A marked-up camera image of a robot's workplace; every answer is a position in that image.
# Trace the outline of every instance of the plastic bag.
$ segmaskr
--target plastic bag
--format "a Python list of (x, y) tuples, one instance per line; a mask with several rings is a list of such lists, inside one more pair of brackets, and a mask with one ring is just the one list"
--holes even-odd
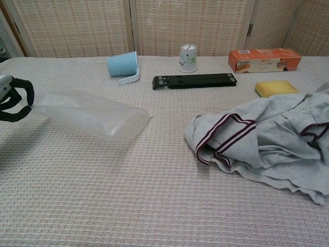
[(130, 140), (151, 118), (138, 107), (84, 91), (36, 94), (32, 111), (108, 140)]

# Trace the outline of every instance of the white paper cup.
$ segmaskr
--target white paper cup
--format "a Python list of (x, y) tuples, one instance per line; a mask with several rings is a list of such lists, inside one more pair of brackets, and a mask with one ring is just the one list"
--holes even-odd
[(196, 45), (185, 44), (181, 46), (178, 63), (178, 69), (180, 71), (190, 73), (197, 70), (196, 52)]

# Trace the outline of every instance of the sponge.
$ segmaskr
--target sponge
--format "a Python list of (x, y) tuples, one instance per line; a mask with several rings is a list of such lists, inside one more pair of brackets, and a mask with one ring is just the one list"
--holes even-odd
[(298, 91), (289, 81), (261, 81), (255, 86), (255, 91), (259, 96), (268, 98), (276, 94), (297, 94)]

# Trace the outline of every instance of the blue cup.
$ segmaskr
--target blue cup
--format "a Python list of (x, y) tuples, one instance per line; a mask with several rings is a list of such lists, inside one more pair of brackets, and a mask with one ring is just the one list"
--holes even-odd
[(119, 84), (137, 81), (140, 77), (135, 51), (107, 58), (107, 69), (112, 76), (130, 76), (119, 80)]

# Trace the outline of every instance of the orange box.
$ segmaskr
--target orange box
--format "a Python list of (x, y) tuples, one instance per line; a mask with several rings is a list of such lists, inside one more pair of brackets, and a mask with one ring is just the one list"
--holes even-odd
[(237, 73), (276, 72), (295, 70), (301, 56), (290, 49), (233, 50), (228, 63)]

